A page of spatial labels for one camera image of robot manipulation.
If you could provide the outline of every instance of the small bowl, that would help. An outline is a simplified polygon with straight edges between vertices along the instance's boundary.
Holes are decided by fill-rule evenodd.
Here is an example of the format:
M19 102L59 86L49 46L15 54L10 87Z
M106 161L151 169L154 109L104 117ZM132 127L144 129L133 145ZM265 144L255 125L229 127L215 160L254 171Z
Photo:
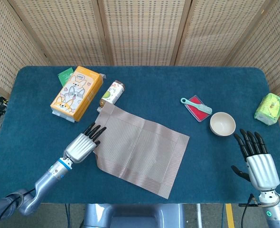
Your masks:
M218 136L229 136L234 133L236 123L228 113L215 113L210 120L212 132Z

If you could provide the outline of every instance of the robot finger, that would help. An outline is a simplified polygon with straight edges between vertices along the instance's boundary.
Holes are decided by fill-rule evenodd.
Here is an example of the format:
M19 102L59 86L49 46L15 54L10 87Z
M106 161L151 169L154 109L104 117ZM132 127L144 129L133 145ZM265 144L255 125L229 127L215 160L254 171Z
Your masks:
M100 145L100 141L99 140L95 141L94 143L96 144L96 147Z
M93 137L92 140L95 141L104 131L106 127L103 127L100 131L98 131Z
M240 176L241 178L244 178L244 179L247 180L248 182L251 182L249 174L240 171L240 170L239 170L236 166L234 166L234 165L232 165L231 168L232 168L232 170L234 171L234 173L236 173L238 176Z
M91 138L93 136L93 134L96 133L96 131L99 129L99 127L101 127L101 125L96 126L95 128L93 128L86 136L88 138Z
M254 145L254 148L255 148L255 149L254 149L254 152L255 152L256 154L261 154L261 151L260 151L260 148L259 148L259 143L258 143L256 137L255 137L250 131L247 131L247 134L248 134L248 136L250 137L251 142L252 142L253 145Z
M89 125L88 128L83 132L83 134L87 135L91 131L91 129L94 125L95 125L95 122L93 122L91 125Z
M238 134L234 134L234 137L235 139L237 140L238 144L239 144L239 147L240 147L240 150L241 150L241 153L243 154L243 158L244 160L246 161L246 158L249 157L249 153L244 145L244 142L243 140L239 137Z
M256 138L258 139L262 153L268 153L267 147L265 146L264 141L263 141L262 137L260 136L260 134L258 134L258 132L255 132L254 134L255 134Z
M247 133L245 132L244 129L240 129L240 133L243 135L244 142L246 144L246 147L247 147L247 149L249 151L250 156L254 155L255 152L253 150L252 142L251 142L249 136L247 135Z

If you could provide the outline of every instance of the table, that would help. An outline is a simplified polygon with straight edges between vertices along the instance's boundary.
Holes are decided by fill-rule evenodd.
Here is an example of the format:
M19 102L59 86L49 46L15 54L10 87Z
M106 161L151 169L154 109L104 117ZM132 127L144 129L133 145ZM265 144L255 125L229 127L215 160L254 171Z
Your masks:
M258 192L231 170L246 165L233 136L219 137L209 119L199 123L180 103L197 95L213 112L227 112L239 128L258 131L274 158L280 177L280 127L267 126L253 114L269 92L257 68L180 66L87 66L107 75L81 121L51 114L49 105L61 89L57 74L68 66L27 66L13 87L0 132L0 198L31 189L64 148L98 113L99 100L114 80L126 91L116 105L190 136L168 200L111 176L96 166L94 154L61 180L44 202L50 203L237 203Z

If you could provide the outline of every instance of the orange tissue box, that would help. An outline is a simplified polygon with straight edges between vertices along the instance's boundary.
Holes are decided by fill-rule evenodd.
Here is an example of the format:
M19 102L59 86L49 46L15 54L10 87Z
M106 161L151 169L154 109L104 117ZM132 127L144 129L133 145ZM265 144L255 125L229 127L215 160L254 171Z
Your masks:
M102 75L78 66L51 103L52 113L71 122L79 121L102 84Z

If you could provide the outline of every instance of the green card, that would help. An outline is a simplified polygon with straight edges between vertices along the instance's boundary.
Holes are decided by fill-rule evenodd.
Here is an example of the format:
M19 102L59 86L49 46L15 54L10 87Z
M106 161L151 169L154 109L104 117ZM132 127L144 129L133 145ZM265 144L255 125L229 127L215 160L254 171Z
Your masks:
M58 74L59 80L62 84L62 86L64 86L66 84L66 82L68 81L68 79L71 77L71 75L73 75L73 69L69 68L63 72L61 72L60 74Z

